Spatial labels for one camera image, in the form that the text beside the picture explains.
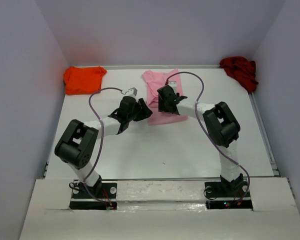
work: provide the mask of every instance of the pink cloth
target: pink cloth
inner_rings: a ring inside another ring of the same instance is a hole
[[[149,125],[171,124],[188,119],[188,116],[176,115],[169,112],[159,112],[158,110],[159,96],[157,90],[165,85],[169,76],[178,72],[178,69],[172,70],[169,73],[148,70],[142,74],[147,87],[146,104],[153,112],[153,114],[148,118]],[[169,82],[171,81],[176,82],[176,91],[180,93],[180,95],[183,95],[180,75],[171,77]]]

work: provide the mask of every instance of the wire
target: wire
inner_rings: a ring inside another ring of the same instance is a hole
[[[200,117],[199,117],[199,113],[198,113],[198,102],[199,102],[199,99],[202,95],[202,93],[204,92],[204,89],[205,89],[205,84],[204,84],[204,81],[197,75],[197,74],[194,74],[193,72],[189,72],[189,71],[180,71],[180,72],[176,72],[172,75],[170,75],[167,79],[166,79],[166,82],[165,84],[168,84],[168,81],[170,78],[172,78],[173,76],[175,75],[179,75],[179,74],[190,74],[192,76],[195,76],[197,77],[201,84],[202,84],[202,88],[201,88],[201,91],[198,95],[198,97],[196,98],[195,100],[195,105],[194,105],[194,111],[195,111],[195,116],[196,116],[196,119],[200,125],[200,127],[202,128],[203,132],[205,133],[205,135],[208,137],[208,139],[210,140],[210,142],[212,143],[212,145],[218,150],[218,152],[224,156],[226,159],[228,159],[230,162],[234,163],[235,165],[237,165],[239,168],[241,168],[245,174],[246,174],[246,177],[247,177],[247,188],[246,188],[246,191],[244,192],[244,194],[241,196],[241,198],[239,200],[237,200],[236,202],[233,203],[233,205],[236,205],[237,203],[239,203],[240,201],[242,201],[244,199],[244,197],[248,194],[248,191],[249,191],[249,188],[250,188],[250,175],[248,173],[248,171],[243,167],[241,166],[237,161],[233,160],[231,157],[227,156],[226,154],[224,154],[221,149],[218,147],[218,145],[215,144],[215,142],[212,140],[212,138],[209,136],[207,130],[205,129],[205,127],[203,126],[201,120],[200,120]]]
[[[94,93],[92,93],[89,97],[89,106],[92,110],[92,112],[95,114],[96,118],[100,121],[100,125],[101,125],[101,137],[100,137],[100,146],[99,146],[99,152],[98,152],[98,155],[96,156],[96,160],[95,160],[95,163],[93,165],[93,167],[91,168],[90,172],[87,174],[87,176],[83,179],[83,182],[85,183],[86,180],[90,177],[90,175],[93,173],[93,171],[95,170],[96,166],[97,166],[97,163],[99,161],[99,158],[100,158],[100,155],[101,155],[101,151],[102,151],[102,146],[104,144],[104,136],[105,136],[105,125],[104,123],[101,121],[101,117],[99,116],[99,114],[96,112],[96,110],[94,109],[94,107],[92,106],[91,104],[91,99],[94,95],[104,91],[104,90],[109,90],[109,89],[113,89],[113,90],[118,90],[118,91],[122,91],[122,89],[119,89],[117,87],[105,87],[105,88],[102,88],[98,91],[95,91]]]
[[[234,195],[234,199],[232,200],[231,204],[236,200],[237,194]]]
[[[205,197],[206,199],[211,200],[211,201],[217,199],[216,197],[215,197],[215,198],[209,198],[209,197],[207,197],[206,192],[207,192],[207,189],[203,190],[203,195],[204,195],[204,197]]]
[[[69,183],[69,188],[71,188],[72,190],[76,190],[76,191],[80,192],[80,188],[79,188],[78,184],[74,184],[73,182]]]
[[[96,157],[95,163],[94,163],[94,165],[92,166],[90,172],[86,175],[86,177],[85,177],[85,178],[83,179],[83,181],[82,181],[82,183],[83,183],[83,185],[84,185],[84,188],[85,188],[86,192],[90,195],[90,197],[92,197],[94,200],[96,200],[96,201],[98,201],[98,202],[100,202],[100,203],[105,203],[105,204],[106,204],[105,201],[102,201],[102,200],[96,198],[96,197],[90,192],[90,190],[89,190],[89,188],[88,188],[88,186],[87,186],[87,184],[86,184],[86,180],[87,180],[87,179],[90,177],[90,175],[94,172],[94,170],[95,170],[95,168],[96,168],[96,166],[97,166],[97,163],[98,163],[99,158],[100,158],[100,155],[101,155],[102,146],[103,146],[103,144],[104,144],[104,136],[105,136],[105,125],[104,125],[104,123],[101,121],[101,117],[99,116],[99,114],[96,112],[96,110],[95,110],[94,107],[92,106],[92,104],[91,104],[91,99],[92,99],[92,97],[93,97],[94,95],[96,95],[96,94],[98,94],[98,93],[100,93],[100,92],[102,92],[102,91],[104,91],[104,90],[109,90],[109,89],[118,90],[118,91],[120,91],[120,92],[122,91],[121,89],[119,89],[119,88],[117,88],[117,87],[104,87],[104,88],[102,88],[102,89],[100,89],[100,90],[95,91],[94,93],[92,93],[92,94],[90,95],[90,97],[89,97],[89,100],[88,100],[88,103],[89,103],[89,106],[90,106],[92,112],[95,114],[96,118],[100,121],[100,125],[101,125],[101,137],[100,137],[99,151],[98,151],[98,155],[97,155],[97,157]]]
[[[104,191],[104,193],[105,193],[105,195],[106,195],[106,198],[108,199],[109,205],[112,207],[112,202],[111,202],[111,200],[109,199],[109,196],[108,196],[107,191],[106,191],[105,189],[103,189],[103,191]]]
[[[238,204],[238,205],[241,205],[241,204],[242,204],[242,201],[243,201],[243,197],[242,197],[241,201],[240,201],[240,202],[238,202],[237,204]]]
[[[103,199],[106,200],[106,196],[105,196],[104,191],[101,191],[101,192],[102,192]]]

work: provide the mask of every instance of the red wire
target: red wire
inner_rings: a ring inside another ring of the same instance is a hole
[[[111,201],[110,201],[110,199],[109,199],[109,196],[108,196],[107,191],[106,191],[105,189],[103,189],[103,191],[104,191],[104,193],[105,193],[105,195],[106,195],[106,198],[107,198],[108,201],[109,201],[110,206],[112,206],[112,203],[111,203]]]
[[[234,199],[233,199],[233,201],[231,202],[231,204],[236,200],[236,197],[237,197],[237,194],[234,195]]]
[[[239,194],[240,194],[240,197],[242,198],[242,194],[241,194],[241,191],[239,191]],[[244,200],[244,198],[241,199],[241,202],[240,204],[242,204],[242,201]]]
[[[103,199],[106,200],[106,196],[103,191],[102,191],[102,196],[103,196]]]

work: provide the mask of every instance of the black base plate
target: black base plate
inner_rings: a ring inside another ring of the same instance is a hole
[[[229,206],[228,202],[225,201],[206,201],[206,209],[253,209],[251,200],[243,200],[240,205],[231,205]]]
[[[103,189],[106,191],[106,193],[108,194],[109,199],[115,199],[117,197],[117,193],[115,194],[111,194],[110,193],[110,189],[112,187],[117,188],[117,183],[116,182],[103,182],[102,186],[101,186],[101,191],[95,196],[97,199],[103,199],[104,196],[102,194]],[[82,184],[78,185],[79,188],[79,192],[78,193],[74,193],[74,191],[72,191],[72,199],[92,199],[92,197],[89,195],[89,193],[87,193],[85,187]]]
[[[207,199],[233,198],[234,196],[240,198],[241,195],[243,195],[245,192],[245,190],[243,190],[243,187],[247,185],[248,183],[246,181],[243,181],[238,187],[237,191],[225,192],[221,187],[220,181],[207,181],[204,183],[205,196]]]
[[[87,193],[82,183],[79,183],[78,185],[75,183],[74,185],[75,188],[78,189],[78,191],[72,190],[71,201],[69,204],[70,209],[72,210],[116,210],[117,209],[117,202],[115,201],[117,197],[117,192],[114,194],[110,192],[110,189],[112,187],[117,188],[116,182],[103,182],[101,186],[101,191],[95,196],[97,199],[100,199],[105,203],[94,200]],[[104,195],[102,194],[103,190],[106,191],[109,199],[111,200],[111,205],[108,199],[104,199]]]

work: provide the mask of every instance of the white panel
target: white panel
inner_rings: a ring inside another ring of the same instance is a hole
[[[284,197],[291,197],[287,180],[282,178],[266,178],[269,186],[276,186],[284,193]],[[267,186],[259,178],[253,179],[251,192]],[[180,186],[187,181],[176,181]],[[162,185],[171,185],[170,181]],[[62,188],[68,188],[65,181],[51,180],[38,186],[38,190],[45,192],[47,188],[60,194],[48,193],[47,197],[58,201],[68,195]],[[167,194],[180,192],[177,188]],[[121,240],[183,240],[183,239],[214,239],[214,240],[300,240],[300,216],[298,210],[286,205],[279,191],[268,192],[269,198],[262,198],[262,192],[256,191],[258,205],[277,202],[283,209],[272,211],[251,211],[250,209],[206,210],[198,205],[188,210],[180,204],[148,203],[139,206],[124,206],[122,210],[70,210],[54,207],[39,206],[31,201],[20,240],[77,240],[77,239],[121,239]]]
[[[37,179],[28,211],[38,209],[68,209],[72,189],[68,180]]]
[[[205,83],[202,102],[228,103],[241,125],[238,140],[238,161],[251,176],[273,176],[254,111],[245,89],[228,77],[223,69],[180,69],[201,76]],[[131,88],[138,90],[137,97],[146,97],[146,84],[141,78],[144,69],[109,70],[102,87]],[[154,70],[169,72],[169,69]],[[196,98],[201,83],[193,76],[182,74],[184,95]],[[115,90],[103,91],[93,97],[96,111],[103,117],[119,106],[123,95]],[[66,95],[55,135],[53,150],[72,119],[96,119],[88,106],[88,95]],[[91,160],[99,149],[96,143]],[[195,118],[166,125],[149,126],[147,121],[131,122],[120,135],[104,139],[103,152],[97,172],[104,179],[162,179],[219,177],[220,158]],[[76,178],[72,170],[54,153],[49,159],[48,179]]]
[[[119,181],[118,201],[197,201],[204,203],[205,182],[188,181]]]
[[[252,58],[284,0],[36,0],[72,65]]]

